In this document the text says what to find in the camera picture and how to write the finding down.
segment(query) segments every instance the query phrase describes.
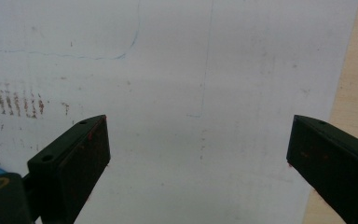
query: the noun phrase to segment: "screw hole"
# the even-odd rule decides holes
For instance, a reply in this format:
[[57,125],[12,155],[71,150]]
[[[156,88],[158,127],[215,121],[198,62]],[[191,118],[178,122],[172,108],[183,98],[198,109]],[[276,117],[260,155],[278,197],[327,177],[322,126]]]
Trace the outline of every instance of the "screw hole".
[[53,156],[46,155],[42,158],[42,162],[48,162],[48,161],[51,161],[52,159],[53,159]]

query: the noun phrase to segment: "black plastic part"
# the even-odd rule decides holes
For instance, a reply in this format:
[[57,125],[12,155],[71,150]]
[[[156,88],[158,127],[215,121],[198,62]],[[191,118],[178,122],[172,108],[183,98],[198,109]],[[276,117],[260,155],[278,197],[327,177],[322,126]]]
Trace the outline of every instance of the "black plastic part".
[[32,223],[21,176],[0,175],[0,224]]
[[105,115],[78,122],[31,158],[43,223],[74,223],[109,161]]
[[40,217],[42,206],[42,201],[40,201],[41,196],[39,194],[40,190],[36,187],[34,178],[31,178],[29,174],[22,179],[22,184],[30,208],[31,219],[35,221]]
[[357,138],[295,116],[287,160],[347,223],[358,224]]

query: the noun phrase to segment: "curved line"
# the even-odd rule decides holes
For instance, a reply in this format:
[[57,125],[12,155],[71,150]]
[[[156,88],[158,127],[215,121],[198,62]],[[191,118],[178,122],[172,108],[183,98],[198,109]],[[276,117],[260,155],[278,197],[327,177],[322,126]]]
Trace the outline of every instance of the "curved line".
[[138,1],[138,7],[137,7],[137,15],[138,15],[138,27],[135,31],[134,38],[131,42],[130,47],[124,51],[124,53],[120,54],[117,57],[89,57],[89,56],[76,56],[72,54],[60,54],[60,53],[46,53],[41,51],[28,51],[25,49],[0,49],[0,52],[3,53],[27,53],[27,54],[38,54],[43,56],[56,56],[56,57],[62,57],[62,58],[74,58],[74,59],[89,59],[89,60],[120,60],[125,59],[127,53],[135,46],[136,41],[138,40],[139,31],[141,29],[141,16],[140,16],[140,6],[141,6],[141,0]]
[[212,19],[213,19],[213,5],[214,5],[214,0],[212,0],[211,16],[210,16],[210,19],[209,19],[208,43],[207,43],[207,48],[206,48],[206,59],[205,59],[205,71],[204,71],[203,78],[202,78],[201,109],[200,109],[200,113],[199,113],[198,115],[186,114],[188,117],[196,118],[196,119],[201,118],[201,116],[202,116],[202,114],[203,114],[204,99],[205,99],[206,77],[207,77],[207,73],[208,73],[208,65],[209,65],[209,60],[210,60],[209,48],[210,48],[210,43],[211,43]]

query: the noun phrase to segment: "white paper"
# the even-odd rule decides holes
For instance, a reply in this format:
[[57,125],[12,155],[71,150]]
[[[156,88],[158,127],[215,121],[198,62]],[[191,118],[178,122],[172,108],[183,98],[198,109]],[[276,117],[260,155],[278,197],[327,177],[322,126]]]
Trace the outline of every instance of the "white paper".
[[0,1],[0,166],[108,117],[76,223],[301,223],[294,114],[329,118],[358,1]]

